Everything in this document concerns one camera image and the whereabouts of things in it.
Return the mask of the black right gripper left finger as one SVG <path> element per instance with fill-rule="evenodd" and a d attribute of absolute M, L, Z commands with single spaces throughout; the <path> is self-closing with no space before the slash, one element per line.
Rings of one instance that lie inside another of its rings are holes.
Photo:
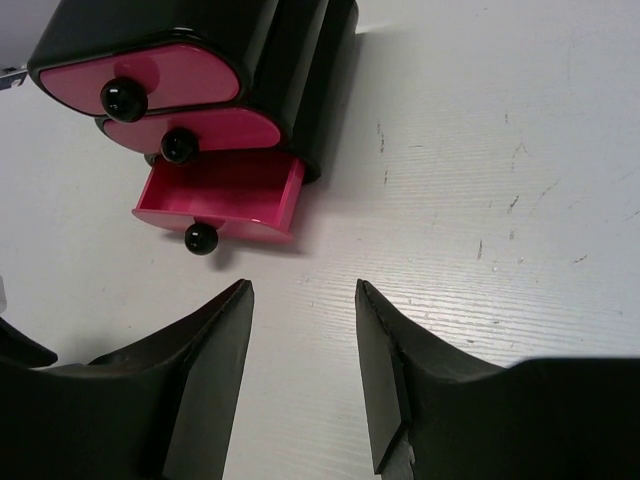
<path fill-rule="evenodd" d="M 253 286 L 240 280 L 86 364 L 1 359 L 2 477 L 221 478 L 253 309 Z"/>

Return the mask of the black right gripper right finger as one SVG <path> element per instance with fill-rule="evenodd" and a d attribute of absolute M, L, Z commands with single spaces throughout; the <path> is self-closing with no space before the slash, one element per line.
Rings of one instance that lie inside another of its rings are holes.
<path fill-rule="evenodd" d="M 384 479 L 635 479 L 639 362 L 534 358 L 503 368 L 355 294 L 374 472 Z"/>

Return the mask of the pink bottom drawer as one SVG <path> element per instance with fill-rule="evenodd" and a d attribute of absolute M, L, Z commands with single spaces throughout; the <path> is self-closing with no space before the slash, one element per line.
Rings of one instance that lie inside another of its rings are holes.
<path fill-rule="evenodd" d="M 180 233 L 195 255 L 222 238 L 288 243 L 304 175 L 298 158 L 273 149 L 208 152 L 185 166 L 158 160 L 133 215 Z"/>

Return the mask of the pink drawer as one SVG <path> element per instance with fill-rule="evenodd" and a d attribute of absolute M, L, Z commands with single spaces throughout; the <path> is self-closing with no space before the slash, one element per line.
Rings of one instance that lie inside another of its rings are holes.
<path fill-rule="evenodd" d="M 201 152 L 267 148 L 281 140 L 271 120 L 244 108 L 176 111 L 135 123 L 107 120 L 103 130 L 130 150 L 160 154 L 176 165 L 190 162 Z"/>
<path fill-rule="evenodd" d="M 151 110 L 227 102 L 240 92 L 240 80 L 225 61 L 188 44 L 51 67 L 39 79 L 65 105 L 125 123 Z"/>
<path fill-rule="evenodd" d="M 298 158 L 273 149 L 208 152 L 185 166 L 158 160 L 133 215 L 180 233 L 195 255 L 222 238 L 288 243 L 304 175 Z"/>

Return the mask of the pink top drawer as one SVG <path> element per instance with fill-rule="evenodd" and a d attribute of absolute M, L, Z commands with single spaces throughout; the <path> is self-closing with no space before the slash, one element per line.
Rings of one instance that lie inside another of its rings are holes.
<path fill-rule="evenodd" d="M 240 92 L 240 80 L 225 61 L 188 44 L 51 67 L 39 79 L 65 105 L 125 123 L 151 110 L 227 102 Z"/>

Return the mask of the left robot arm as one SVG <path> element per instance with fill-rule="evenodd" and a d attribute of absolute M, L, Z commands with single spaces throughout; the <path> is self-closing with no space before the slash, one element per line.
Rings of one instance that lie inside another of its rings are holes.
<path fill-rule="evenodd" d="M 0 354 L 3 361 L 25 368 L 49 367 L 58 361 L 56 353 L 30 339 L 3 318 L 0 319 L 0 330 Z"/>

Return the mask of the black drawer cabinet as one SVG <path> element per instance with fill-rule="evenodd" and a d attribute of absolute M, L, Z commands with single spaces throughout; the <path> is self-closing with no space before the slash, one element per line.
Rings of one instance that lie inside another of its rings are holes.
<path fill-rule="evenodd" d="M 279 128 L 281 140 L 273 147 L 242 150 L 293 155 L 305 166 L 305 181 L 312 182 L 321 174 L 357 20 L 353 1 L 63 1 L 27 69 L 45 94 L 92 117 L 105 134 L 107 120 L 125 122 L 65 105 L 45 90 L 40 73 L 153 47 L 199 47 L 235 71 L 240 80 L 237 96 L 221 103 L 151 110 L 139 120 L 201 109 L 255 111 Z"/>

